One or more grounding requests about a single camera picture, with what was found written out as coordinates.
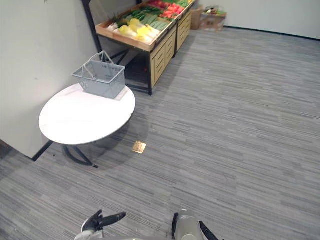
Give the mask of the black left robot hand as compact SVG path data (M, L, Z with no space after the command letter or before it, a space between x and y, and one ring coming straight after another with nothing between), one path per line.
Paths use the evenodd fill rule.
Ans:
M120 212L114 215L103 217L102 210L98 210L94 215L89 217L81 227L81 231L97 232L103 230L104 227L115 224L126 217L126 212Z

